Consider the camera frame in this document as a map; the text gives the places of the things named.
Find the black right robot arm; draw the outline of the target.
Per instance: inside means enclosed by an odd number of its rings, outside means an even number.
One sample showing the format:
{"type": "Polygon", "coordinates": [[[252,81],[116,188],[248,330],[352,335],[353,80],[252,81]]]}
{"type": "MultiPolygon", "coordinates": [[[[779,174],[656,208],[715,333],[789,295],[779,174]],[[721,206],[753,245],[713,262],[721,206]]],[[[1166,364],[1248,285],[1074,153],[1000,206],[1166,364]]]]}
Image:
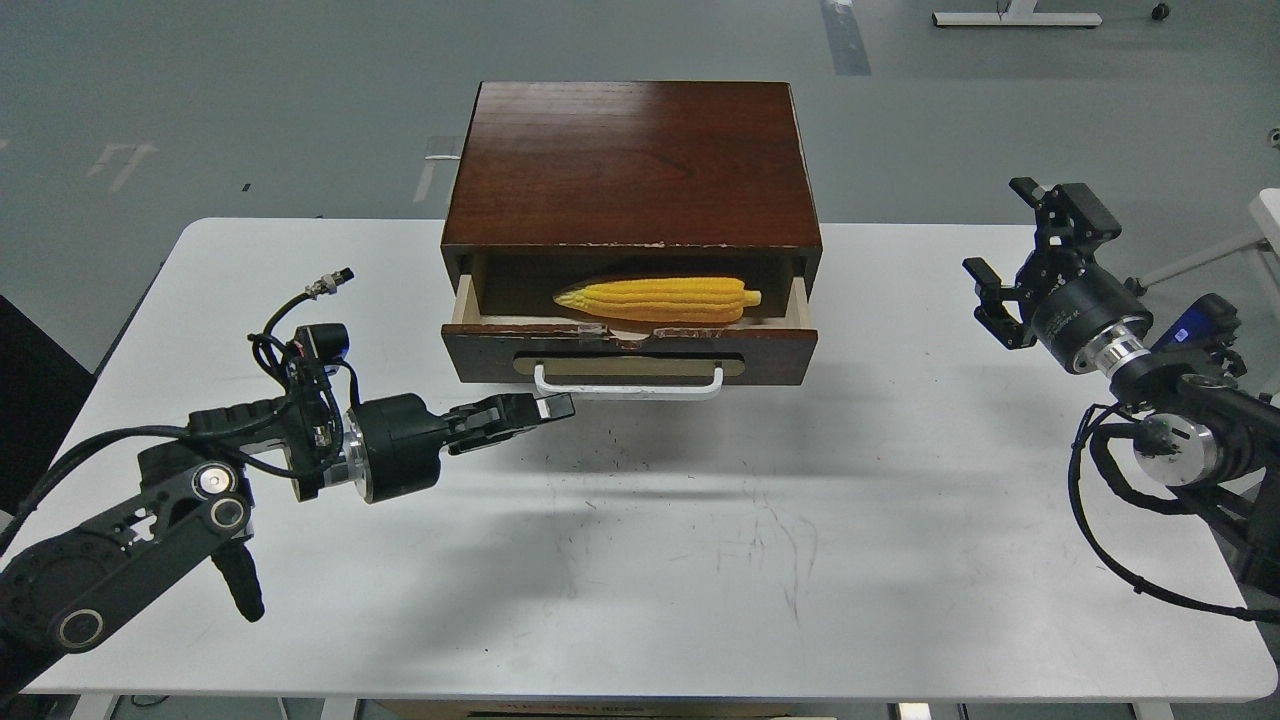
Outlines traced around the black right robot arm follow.
{"type": "Polygon", "coordinates": [[[1089,457],[1126,503],[1199,518],[1233,548],[1236,582],[1277,594],[1277,409],[1239,389],[1245,364],[1233,347],[1236,309],[1203,295],[1148,343],[1153,316],[1137,283],[1096,260],[1123,228],[1089,186],[1043,186],[1029,177],[1009,186],[1034,213],[1033,250],[1010,284],[983,258],[963,265],[975,284],[975,319],[1005,348],[1043,345],[1065,372],[1098,372],[1108,380],[1114,404],[1085,410],[1068,465],[1069,502],[1085,542],[1138,594],[1275,624],[1274,610],[1193,600],[1125,568],[1097,541],[1082,500],[1089,457]]]}

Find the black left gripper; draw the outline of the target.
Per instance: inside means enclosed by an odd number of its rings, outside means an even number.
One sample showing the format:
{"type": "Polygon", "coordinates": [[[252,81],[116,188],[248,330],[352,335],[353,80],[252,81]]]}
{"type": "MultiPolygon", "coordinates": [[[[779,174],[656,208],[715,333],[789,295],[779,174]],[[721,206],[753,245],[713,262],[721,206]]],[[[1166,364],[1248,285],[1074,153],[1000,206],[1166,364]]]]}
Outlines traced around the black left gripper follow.
{"type": "Polygon", "coordinates": [[[399,498],[439,482],[442,447],[449,455],[467,454],[575,414],[568,393],[493,395],[443,418],[412,393],[365,401],[347,413],[349,477],[366,503],[399,498]]]}

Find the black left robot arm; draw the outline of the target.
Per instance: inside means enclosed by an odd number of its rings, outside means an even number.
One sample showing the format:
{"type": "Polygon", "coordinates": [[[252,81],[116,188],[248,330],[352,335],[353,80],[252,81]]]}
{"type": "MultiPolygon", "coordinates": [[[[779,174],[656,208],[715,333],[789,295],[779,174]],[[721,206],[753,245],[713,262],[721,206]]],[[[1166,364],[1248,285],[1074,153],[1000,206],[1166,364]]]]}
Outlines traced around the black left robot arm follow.
{"type": "Polygon", "coordinates": [[[352,278],[349,269],[321,275],[250,334],[278,397],[192,413],[182,427],[105,430],[65,451],[36,482],[3,528],[4,548],[93,455],[123,439],[156,439],[137,456],[137,495],[33,543],[3,569],[4,702],[65,656],[102,644],[204,561],[220,571],[239,614],[260,620],[262,591],[247,546],[248,469],[287,479],[298,501],[351,483],[378,503],[433,488],[443,454],[485,448],[573,415],[566,393],[493,395],[443,414],[412,393],[365,401],[357,375],[340,410],[332,375],[349,370],[346,327],[302,325],[291,340],[276,337],[275,327],[352,278]]]}

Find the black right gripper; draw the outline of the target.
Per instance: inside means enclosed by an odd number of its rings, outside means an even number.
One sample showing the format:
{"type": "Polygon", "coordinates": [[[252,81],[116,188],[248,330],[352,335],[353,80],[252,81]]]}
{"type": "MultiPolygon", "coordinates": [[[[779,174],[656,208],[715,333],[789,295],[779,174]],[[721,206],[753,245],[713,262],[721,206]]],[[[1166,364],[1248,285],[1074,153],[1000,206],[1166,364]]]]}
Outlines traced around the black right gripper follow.
{"type": "Polygon", "coordinates": [[[1085,183],[1043,186],[1014,177],[1010,190],[1033,210],[1034,252],[1020,269],[1020,284],[1002,284],[983,258],[966,258],[975,282],[974,318],[1007,350],[1043,345],[1068,373],[1096,369],[1088,347],[1117,327],[1143,340],[1153,314],[1094,261],[1097,250],[1123,233],[1117,218],[1085,183]],[[1005,307],[1020,304],[1021,322],[1005,307]]]}

